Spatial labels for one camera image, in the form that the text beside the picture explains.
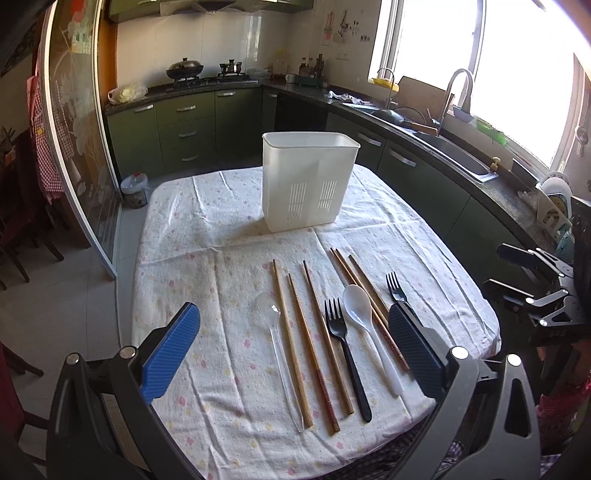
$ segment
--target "wooden chopstick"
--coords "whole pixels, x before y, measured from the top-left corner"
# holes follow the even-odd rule
[[[324,321],[324,316],[322,314],[322,308],[320,307],[320,302],[318,301],[318,297],[316,296],[316,291],[314,289],[314,284],[312,283],[312,279],[310,278],[310,272],[308,271],[308,265],[306,265],[306,261],[304,260],[304,270],[306,271],[306,277],[308,278],[308,285],[310,286],[310,290],[312,292],[312,297],[314,298],[314,305],[316,306],[316,316],[320,323],[320,330],[322,331],[322,337],[324,337],[324,344],[326,345],[326,350],[328,351],[330,364],[332,366],[333,375],[336,378],[336,382],[339,386],[340,392],[340,399],[344,405],[344,411],[347,415],[352,415],[355,411],[353,409],[353,405],[351,404],[351,400],[349,398],[349,393],[347,392],[347,387],[345,386],[345,381],[343,379],[343,375],[340,372],[339,364],[336,361],[335,349],[333,348],[332,341],[330,340],[329,331],[326,328],[326,322]]]
[[[297,307],[297,311],[300,314],[300,322],[302,330],[304,330],[304,337],[306,337],[308,347],[310,348],[310,356],[312,358],[312,364],[314,365],[314,371],[316,372],[316,378],[318,379],[320,390],[322,391],[324,407],[326,408],[326,413],[329,415],[330,423],[333,427],[331,435],[334,435],[335,433],[340,432],[339,422],[336,419],[335,410],[332,406],[332,402],[330,401],[329,392],[326,388],[326,382],[324,381],[324,375],[322,374],[322,370],[320,369],[318,356],[316,355],[316,349],[314,348],[314,343],[312,342],[312,336],[310,335],[310,330],[308,329],[308,324],[306,323],[304,311],[301,309],[300,299],[297,295],[295,288],[296,286],[294,285],[293,278],[291,278],[291,274],[288,274],[287,277],[290,279],[291,291],[293,292],[295,298],[295,306]]]
[[[297,359],[296,354],[296,346],[294,344],[294,339],[291,334],[290,328],[290,318],[287,313],[287,308],[285,306],[285,298],[283,296],[283,290],[281,289],[281,281],[279,279],[279,272],[277,269],[277,262],[273,259],[273,270],[275,271],[275,279],[277,281],[277,293],[279,295],[279,302],[281,303],[281,315],[285,321],[285,333],[287,337],[287,343],[290,350],[291,356],[291,364],[294,367],[295,372],[295,387],[297,389],[298,397],[300,398],[300,405],[301,405],[301,415],[304,419],[304,427],[310,428],[312,423],[312,414],[310,413],[310,405],[308,403],[308,398],[306,397],[306,391],[304,390],[304,382],[301,379],[301,370],[300,370],[300,363]]]
[[[347,275],[349,281],[352,284],[357,285],[358,287],[361,287],[365,291],[365,288],[363,287],[363,284],[359,280],[359,277],[357,275],[355,275],[355,273],[349,268],[349,266],[347,265],[347,262],[345,261],[345,258],[339,252],[339,250],[336,248],[331,248],[330,250],[332,251],[333,255],[337,258],[337,260],[339,261],[339,263],[340,263],[341,267],[343,268],[343,271]],[[377,319],[377,321],[375,323],[376,323],[376,325],[378,325],[379,331],[382,333],[382,336],[388,342],[388,344],[389,344],[390,348],[392,349],[392,351],[394,352],[394,354],[396,354],[396,357],[398,358],[398,362],[402,366],[402,369],[405,372],[407,372],[408,370],[410,370],[410,368],[409,368],[406,360],[402,356],[402,353],[398,349],[398,346],[396,345],[396,343],[392,339],[390,332],[388,331],[386,318],[383,315],[380,316],[380,313],[378,312],[379,309],[371,297],[369,297],[369,301],[371,303],[372,313],[374,314],[374,318]]]
[[[382,297],[379,296],[377,290],[372,285],[372,283],[369,281],[368,276],[365,274],[363,269],[359,266],[359,264],[357,263],[357,260],[355,260],[355,257],[353,255],[349,255],[349,260],[351,260],[351,263],[353,264],[353,266],[361,274],[361,279],[365,281],[365,285],[367,287],[369,287],[369,289],[371,290],[372,294],[374,295],[374,300],[378,299],[378,307],[380,307],[380,311],[382,312],[382,315],[384,315],[384,316],[388,315],[389,308],[386,306],[386,304],[382,300]]]

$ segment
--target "stove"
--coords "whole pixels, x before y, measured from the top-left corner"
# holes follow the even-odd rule
[[[246,73],[218,73],[216,77],[188,77],[185,79],[176,79],[171,87],[166,91],[173,92],[175,90],[189,89],[204,85],[218,85],[220,83],[241,82],[241,83],[258,83],[258,80],[252,80]]]

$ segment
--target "white tablecloth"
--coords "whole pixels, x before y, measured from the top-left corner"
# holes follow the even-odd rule
[[[270,233],[261,209],[262,169],[232,170],[169,181],[150,200],[134,280],[132,338],[139,345],[166,325],[185,301],[201,312],[201,331],[166,394],[153,406],[168,431],[209,480],[312,478],[378,449],[427,415],[433,401],[408,374],[393,397],[377,351],[350,326],[348,341],[373,420],[359,415],[340,346],[335,351],[355,414],[345,417],[324,352],[301,261],[313,269],[322,299],[340,297],[343,281],[327,254],[354,253],[383,299],[396,271],[421,322],[475,357],[501,345],[496,316],[479,289],[429,226],[370,170],[355,166],[335,223]],[[254,306],[275,295],[276,258],[302,300],[340,433],[331,436],[306,346],[294,337],[314,426],[297,433],[288,412],[271,338]],[[295,320],[287,280],[284,294]]]

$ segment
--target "chair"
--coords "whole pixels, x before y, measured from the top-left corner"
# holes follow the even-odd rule
[[[21,133],[15,141],[17,151],[17,178],[20,189],[20,204],[8,216],[5,222],[4,231],[0,238],[0,248],[6,252],[8,258],[18,268],[26,282],[30,278],[17,258],[15,244],[20,240],[26,231],[36,233],[49,251],[59,260],[64,260],[64,256],[51,243],[45,230],[37,222],[37,216],[44,212],[46,201],[41,194],[37,179],[37,169],[35,166],[35,152],[31,143],[29,130]]]
[[[43,370],[29,365],[0,343],[0,424],[18,442],[25,425],[47,430],[48,421],[23,409],[8,367],[13,368],[18,374],[24,375],[28,371],[38,377],[43,376]],[[33,455],[27,456],[38,465],[45,465],[44,460]]]

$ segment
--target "clear plastic spoon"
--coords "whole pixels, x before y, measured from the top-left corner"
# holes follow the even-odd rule
[[[279,376],[281,377],[281,384],[283,385],[283,391],[287,398],[287,405],[290,409],[291,418],[294,421],[295,427],[298,432],[304,431],[304,419],[301,414],[300,403],[298,402],[296,395],[296,388],[291,379],[290,370],[287,364],[287,358],[285,357],[285,351],[281,344],[280,335],[280,323],[281,310],[275,303],[275,300],[264,291],[256,298],[256,306],[261,312],[263,318],[269,324],[269,330],[271,331],[271,339],[273,341],[273,350],[275,351],[275,357],[277,358],[277,365],[279,366]]]

